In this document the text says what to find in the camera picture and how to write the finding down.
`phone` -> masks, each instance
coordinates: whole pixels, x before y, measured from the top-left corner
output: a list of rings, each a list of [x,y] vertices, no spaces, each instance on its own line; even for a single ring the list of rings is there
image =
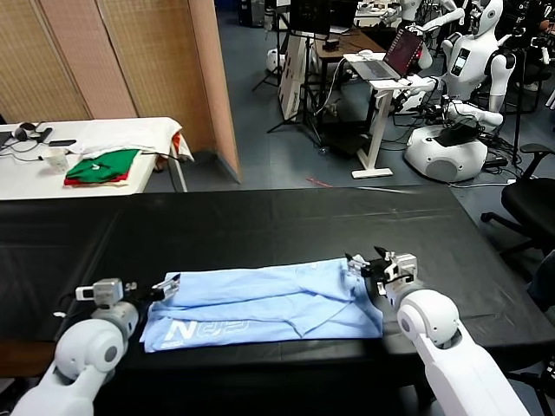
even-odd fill
[[[50,147],[67,147],[75,144],[77,140],[51,140]]]

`black tablecloth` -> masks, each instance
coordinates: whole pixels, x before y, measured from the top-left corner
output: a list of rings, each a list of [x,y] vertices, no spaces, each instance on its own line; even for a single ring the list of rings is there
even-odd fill
[[[99,199],[0,203],[0,337],[52,341],[115,220]]]
[[[373,257],[372,247],[380,245],[415,254],[421,280],[455,301],[470,334],[504,369],[540,359],[555,342],[555,329],[522,282],[441,186],[144,194],[2,203],[0,212],[0,267],[8,284],[1,292],[3,312],[36,305],[24,315],[29,330],[23,335],[40,330],[39,310],[45,317],[55,298],[80,282],[119,277],[152,284],[168,271],[255,268],[344,252]],[[134,408],[118,401],[124,392],[150,394],[156,406],[164,406],[184,392],[188,401],[252,400],[253,392],[307,397],[308,385],[322,394],[326,383],[332,390],[365,392],[370,382],[414,382],[420,360],[391,308],[386,302],[378,306],[385,316],[382,341],[288,341],[145,354],[139,328],[116,376],[101,390],[98,408]],[[16,334],[12,327],[19,315],[10,316],[13,325],[4,317],[2,334]],[[361,376],[364,384],[353,381]],[[135,410],[144,406],[134,403]]]

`green shirt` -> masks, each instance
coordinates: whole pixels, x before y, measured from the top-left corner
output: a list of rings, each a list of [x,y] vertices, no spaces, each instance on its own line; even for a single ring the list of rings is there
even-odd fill
[[[66,178],[87,184],[108,182],[129,172],[138,152],[136,149],[118,150],[96,159],[84,159],[68,172]]]

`black office chair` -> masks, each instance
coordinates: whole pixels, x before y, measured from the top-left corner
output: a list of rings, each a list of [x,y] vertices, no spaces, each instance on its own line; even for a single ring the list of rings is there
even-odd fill
[[[524,145],[520,151],[533,154],[534,160],[522,178],[506,186],[501,195],[501,203],[519,224],[494,212],[485,212],[480,219],[485,223],[494,219],[530,238],[525,243],[503,251],[501,256],[509,256],[531,248],[540,249],[547,256],[555,249],[555,179],[532,179],[532,175],[539,162],[547,155],[555,155],[555,152],[538,144]]]

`light blue shirt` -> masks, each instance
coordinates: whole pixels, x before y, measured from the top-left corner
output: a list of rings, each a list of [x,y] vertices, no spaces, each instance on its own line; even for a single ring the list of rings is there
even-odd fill
[[[168,273],[166,279],[175,276]],[[244,342],[382,337],[382,312],[347,260],[180,273],[141,337],[147,352]]]

